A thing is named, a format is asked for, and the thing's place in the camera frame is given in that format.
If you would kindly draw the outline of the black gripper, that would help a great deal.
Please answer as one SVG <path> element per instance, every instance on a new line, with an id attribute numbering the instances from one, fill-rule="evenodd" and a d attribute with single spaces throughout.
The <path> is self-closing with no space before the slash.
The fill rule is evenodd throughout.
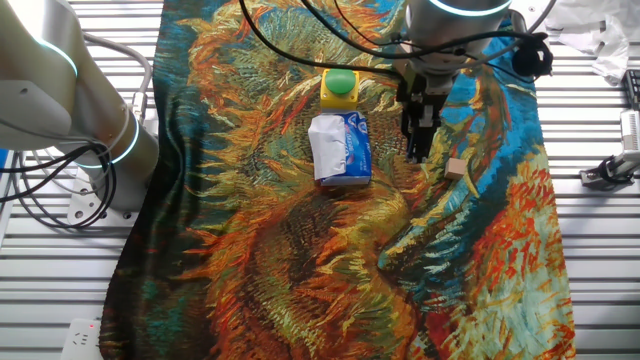
<path id="1" fill-rule="evenodd" d="M 438 128 L 440 114 L 449 95 L 448 88 L 436 87 L 435 77 L 412 75 L 399 84 L 396 100 L 402 105 L 401 129 L 407 140 L 406 159 L 410 163 L 425 162 Z M 416 150 L 419 134 L 419 150 Z"/>

